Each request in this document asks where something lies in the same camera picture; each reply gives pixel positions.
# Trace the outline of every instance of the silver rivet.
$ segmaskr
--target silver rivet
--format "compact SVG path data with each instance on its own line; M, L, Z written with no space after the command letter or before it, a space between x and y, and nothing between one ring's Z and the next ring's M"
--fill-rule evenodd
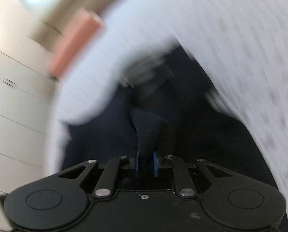
M147 200L148 198L149 198L149 196L147 194L141 195L141 199L142 200Z
M100 188L95 191L95 195L100 197L108 196L110 193L111 191L106 188Z
M192 196L194 195L194 191L191 188L184 188L180 191L181 196Z

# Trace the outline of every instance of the pink object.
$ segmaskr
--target pink object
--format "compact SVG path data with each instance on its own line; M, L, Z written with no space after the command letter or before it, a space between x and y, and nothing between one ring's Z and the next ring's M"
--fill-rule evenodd
M48 65L50 73L60 78L75 56L103 25L103 21L96 13L80 9L65 28L64 36L55 43L54 56Z

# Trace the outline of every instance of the metal screw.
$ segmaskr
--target metal screw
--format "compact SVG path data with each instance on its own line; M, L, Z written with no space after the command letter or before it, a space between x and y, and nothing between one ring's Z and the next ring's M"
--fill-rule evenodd
M149 196L147 194L141 195L142 200L147 200L148 198L149 198Z
M180 191L181 196L192 196L194 195L194 191L191 188L184 188Z
M95 191L95 195L100 197L108 196L110 193L111 191L106 188L100 188Z

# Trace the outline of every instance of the white fabric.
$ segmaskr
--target white fabric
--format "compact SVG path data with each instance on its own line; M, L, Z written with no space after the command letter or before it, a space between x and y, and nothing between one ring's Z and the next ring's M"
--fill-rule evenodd
M80 123L102 111L122 58L177 38L249 129L288 214L288 0L120 0L105 22L106 31L74 61L58 90L48 174L58 170L68 140L61 122Z

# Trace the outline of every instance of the drawer handle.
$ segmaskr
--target drawer handle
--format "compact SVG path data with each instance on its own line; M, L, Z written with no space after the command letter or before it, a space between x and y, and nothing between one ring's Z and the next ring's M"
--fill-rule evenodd
M17 85L17 84L15 84L13 81L11 81L11 80L9 80L9 79L7 79L7 78L4 78L4 80L7 80L7 81L10 82L11 84Z
M13 86L13 85L11 85L11 84L9 84L8 82L6 82L6 81L3 81L6 85L8 85L8 86L10 86L10 87L12 87L12 88L14 88L15 89L15 87Z

